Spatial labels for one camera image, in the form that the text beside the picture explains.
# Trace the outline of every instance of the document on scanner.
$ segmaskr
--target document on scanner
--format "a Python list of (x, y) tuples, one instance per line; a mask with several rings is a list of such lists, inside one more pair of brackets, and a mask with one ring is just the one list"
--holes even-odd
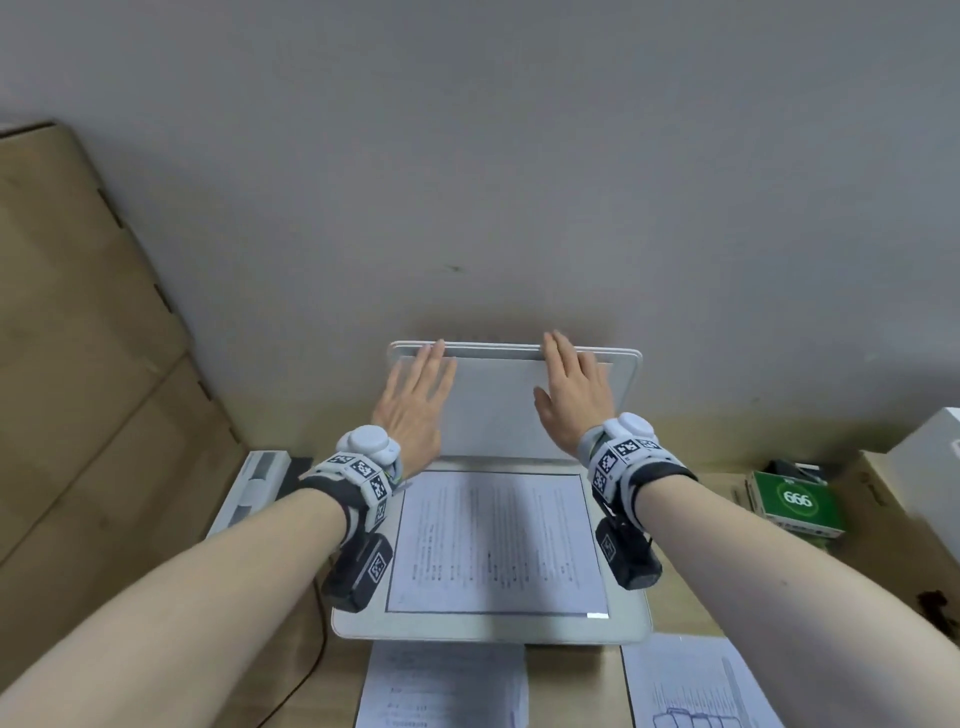
[(605, 617), (579, 475), (418, 475), (403, 497), (387, 610)]

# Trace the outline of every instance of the forearm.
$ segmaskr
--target forearm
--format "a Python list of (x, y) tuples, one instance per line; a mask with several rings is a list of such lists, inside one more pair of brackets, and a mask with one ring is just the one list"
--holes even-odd
[(345, 528), (336, 501), (305, 489), (185, 551), (24, 673), (0, 722), (209, 725)]
[(960, 651), (869, 579), (685, 477), (644, 486), (636, 513), (787, 725), (960, 715)]

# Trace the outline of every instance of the scanner lid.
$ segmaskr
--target scanner lid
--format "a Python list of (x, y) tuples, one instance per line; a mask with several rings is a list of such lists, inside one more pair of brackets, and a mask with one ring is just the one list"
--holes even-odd
[[(395, 341), (387, 349), (390, 366), (412, 359), (429, 341)], [(577, 347), (593, 352), (609, 367), (608, 380), (617, 411), (623, 405), (642, 355), (634, 349)], [(546, 363), (538, 344), (446, 342), (455, 356), (457, 378), (441, 421), (441, 457), (571, 458), (550, 440), (534, 407), (534, 387), (549, 391)]]

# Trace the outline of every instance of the paper document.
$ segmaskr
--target paper document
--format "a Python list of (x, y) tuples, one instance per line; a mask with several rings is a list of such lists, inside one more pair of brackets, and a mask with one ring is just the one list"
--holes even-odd
[(418, 475), (403, 497), (387, 610), (605, 616), (580, 477)]
[(621, 650), (636, 728), (783, 728), (730, 640), (655, 634)]
[(356, 728), (526, 728), (522, 644), (373, 644)]

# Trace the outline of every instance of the white box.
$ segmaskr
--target white box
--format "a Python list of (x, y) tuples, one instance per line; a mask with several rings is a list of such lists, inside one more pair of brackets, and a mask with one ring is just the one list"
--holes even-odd
[(890, 450), (903, 509), (929, 523), (960, 561), (960, 409), (945, 407)]

